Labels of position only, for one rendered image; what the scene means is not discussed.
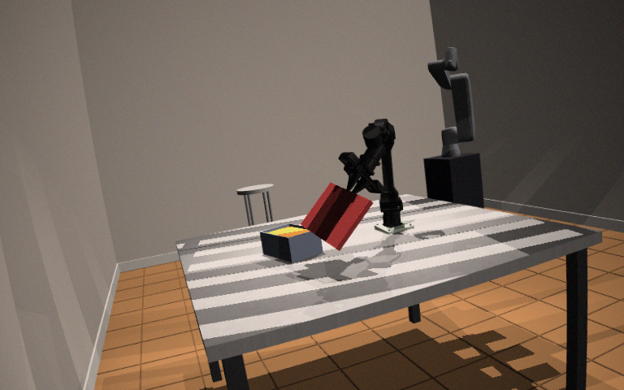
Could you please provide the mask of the red rectangular lid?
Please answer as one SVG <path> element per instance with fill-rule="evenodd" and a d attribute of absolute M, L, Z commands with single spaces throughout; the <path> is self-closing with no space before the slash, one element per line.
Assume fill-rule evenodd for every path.
<path fill-rule="evenodd" d="M 373 202 L 330 183 L 301 226 L 341 250 Z"/>

